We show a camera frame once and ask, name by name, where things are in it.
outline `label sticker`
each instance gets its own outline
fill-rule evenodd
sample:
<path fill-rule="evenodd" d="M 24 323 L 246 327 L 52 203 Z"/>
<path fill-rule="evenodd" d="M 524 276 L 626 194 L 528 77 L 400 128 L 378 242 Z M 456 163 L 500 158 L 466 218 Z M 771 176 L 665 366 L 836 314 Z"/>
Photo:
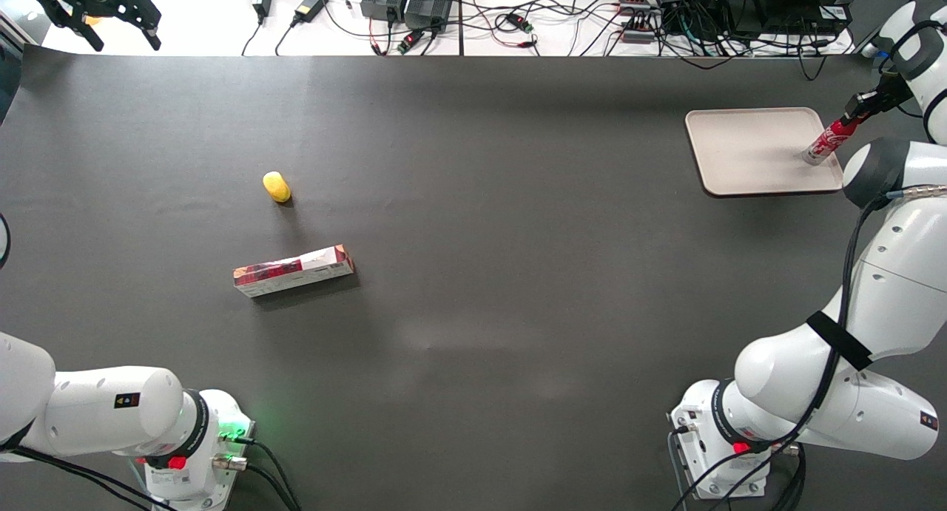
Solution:
<path fill-rule="evenodd" d="M 931 430 L 937 431 L 937 417 L 930 413 L 920 411 L 920 423 L 930 427 Z"/>
<path fill-rule="evenodd" d="M 115 409 L 122 407 L 138 407 L 138 401 L 141 399 L 141 393 L 125 393 L 115 395 Z"/>
<path fill-rule="evenodd" d="M 838 19 L 839 21 L 848 20 L 845 16 L 845 9 L 841 6 L 819 6 L 819 13 L 822 13 L 825 19 Z"/>
<path fill-rule="evenodd" d="M 183 485 L 190 483 L 190 470 L 151 470 L 152 483 L 156 485 Z"/>

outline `cardboard box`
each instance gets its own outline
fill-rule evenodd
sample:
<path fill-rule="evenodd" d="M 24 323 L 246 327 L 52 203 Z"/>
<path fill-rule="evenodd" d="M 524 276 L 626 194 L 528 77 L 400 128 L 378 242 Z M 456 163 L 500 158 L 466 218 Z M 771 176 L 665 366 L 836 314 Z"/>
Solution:
<path fill-rule="evenodd" d="M 258 297 L 353 272 L 355 264 L 345 247 L 336 245 L 295 258 L 235 268 L 234 288 L 248 297 Z"/>

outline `red can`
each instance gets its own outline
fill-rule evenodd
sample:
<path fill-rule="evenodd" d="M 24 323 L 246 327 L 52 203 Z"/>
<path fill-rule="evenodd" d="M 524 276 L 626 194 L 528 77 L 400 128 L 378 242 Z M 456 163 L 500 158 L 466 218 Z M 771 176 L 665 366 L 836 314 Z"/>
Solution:
<path fill-rule="evenodd" d="M 862 123 L 861 119 L 854 119 L 849 124 L 842 124 L 842 120 L 835 121 L 799 156 L 809 165 L 822 163 L 829 154 L 832 154 L 832 151 L 842 146 L 842 143 L 855 133 L 860 123 Z"/>

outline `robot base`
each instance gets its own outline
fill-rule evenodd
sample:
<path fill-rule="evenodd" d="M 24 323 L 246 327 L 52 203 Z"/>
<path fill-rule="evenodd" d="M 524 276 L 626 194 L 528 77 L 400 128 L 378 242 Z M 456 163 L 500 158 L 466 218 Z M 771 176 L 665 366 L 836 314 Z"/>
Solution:
<path fill-rule="evenodd" d="M 720 382 L 717 380 L 701 380 L 684 392 L 681 404 L 670 411 L 669 417 L 676 427 L 687 426 L 691 431 L 677 436 L 681 461 L 689 484 L 703 476 L 704 472 L 714 466 L 717 461 L 734 454 L 733 444 L 728 443 L 717 430 L 710 409 L 711 397 Z M 732 459 L 713 470 L 699 485 L 694 495 L 699 500 L 720 500 L 730 491 L 740 478 L 750 470 L 760 466 L 770 454 L 770 451 L 759 454 L 746 454 Z M 748 478 L 733 492 L 731 498 L 746 498 L 764 496 L 766 477 L 769 466 Z"/>
<path fill-rule="evenodd" d="M 209 420 L 206 436 L 183 470 L 156 470 L 146 467 L 146 483 L 155 500 L 178 511 L 223 511 L 230 499 L 237 471 L 213 466 L 217 457 L 243 457 L 246 444 L 224 441 L 222 434 L 251 436 L 254 422 L 237 401 L 222 390 L 202 390 L 200 396 L 207 403 Z M 159 511 L 152 505 L 152 511 Z"/>

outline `black velcro strap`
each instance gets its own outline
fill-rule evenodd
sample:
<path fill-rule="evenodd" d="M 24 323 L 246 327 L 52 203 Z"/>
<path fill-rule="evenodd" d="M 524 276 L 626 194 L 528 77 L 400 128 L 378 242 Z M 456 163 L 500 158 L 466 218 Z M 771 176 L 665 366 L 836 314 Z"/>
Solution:
<path fill-rule="evenodd" d="M 814 330 L 824 342 L 829 343 L 829 346 L 838 351 L 839 356 L 845 357 L 846 362 L 852 363 L 855 370 L 863 370 L 872 363 L 869 358 L 872 351 L 825 313 L 816 311 L 806 319 L 806 325 L 809 325 L 809 328 Z"/>

